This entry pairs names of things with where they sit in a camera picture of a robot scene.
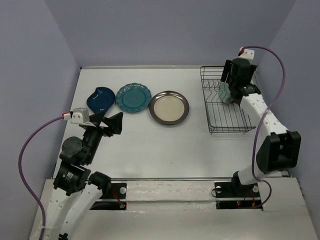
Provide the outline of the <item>pale green flower plate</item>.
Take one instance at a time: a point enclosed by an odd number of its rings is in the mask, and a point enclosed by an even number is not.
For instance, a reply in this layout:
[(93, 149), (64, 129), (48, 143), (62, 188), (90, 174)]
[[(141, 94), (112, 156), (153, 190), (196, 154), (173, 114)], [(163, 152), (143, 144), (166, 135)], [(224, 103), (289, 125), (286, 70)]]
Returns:
[(223, 103), (231, 104), (233, 102), (228, 83), (221, 81), (219, 86), (219, 91), (220, 91), (220, 99)]

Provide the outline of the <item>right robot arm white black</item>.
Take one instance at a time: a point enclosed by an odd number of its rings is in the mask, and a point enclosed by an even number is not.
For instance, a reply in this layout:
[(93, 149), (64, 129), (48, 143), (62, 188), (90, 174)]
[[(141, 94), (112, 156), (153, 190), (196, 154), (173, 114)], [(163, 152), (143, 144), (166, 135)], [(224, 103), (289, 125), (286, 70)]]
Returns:
[(237, 104), (256, 125), (253, 160), (250, 166), (235, 172), (229, 190), (242, 196), (265, 177), (294, 168), (298, 163), (301, 135), (288, 130), (265, 103), (259, 88), (251, 83), (256, 70), (249, 60), (226, 60), (220, 82), (228, 87), (224, 103)]

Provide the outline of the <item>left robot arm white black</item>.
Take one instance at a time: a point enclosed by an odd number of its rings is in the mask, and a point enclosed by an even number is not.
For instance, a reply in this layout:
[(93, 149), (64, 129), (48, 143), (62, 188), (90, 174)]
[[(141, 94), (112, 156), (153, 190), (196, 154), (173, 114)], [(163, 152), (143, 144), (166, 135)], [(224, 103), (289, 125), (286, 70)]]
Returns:
[(103, 112), (90, 115), (86, 108), (75, 108), (62, 119), (84, 129), (82, 138), (72, 136), (64, 140), (54, 178), (45, 218), (31, 236), (32, 240), (70, 240), (76, 229), (99, 199), (110, 194), (112, 179), (87, 168), (93, 162), (103, 137), (120, 135), (123, 112), (105, 117)]

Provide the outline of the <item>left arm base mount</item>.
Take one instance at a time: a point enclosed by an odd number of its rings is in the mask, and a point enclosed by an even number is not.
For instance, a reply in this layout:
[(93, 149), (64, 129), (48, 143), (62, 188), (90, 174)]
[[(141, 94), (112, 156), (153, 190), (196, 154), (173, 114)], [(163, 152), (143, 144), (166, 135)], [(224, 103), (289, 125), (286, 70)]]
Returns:
[(91, 207), (94, 211), (125, 211), (127, 209), (127, 183), (112, 182), (108, 193), (104, 193)]

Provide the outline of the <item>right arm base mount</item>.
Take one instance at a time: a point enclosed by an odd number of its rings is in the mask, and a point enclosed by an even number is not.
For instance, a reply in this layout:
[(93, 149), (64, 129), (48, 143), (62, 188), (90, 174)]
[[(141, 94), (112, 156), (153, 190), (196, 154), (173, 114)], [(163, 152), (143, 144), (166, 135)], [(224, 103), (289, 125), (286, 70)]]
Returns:
[(233, 188), (231, 182), (218, 181), (214, 183), (211, 195), (216, 200), (217, 210), (240, 210), (262, 207), (258, 184), (251, 184), (239, 189)]

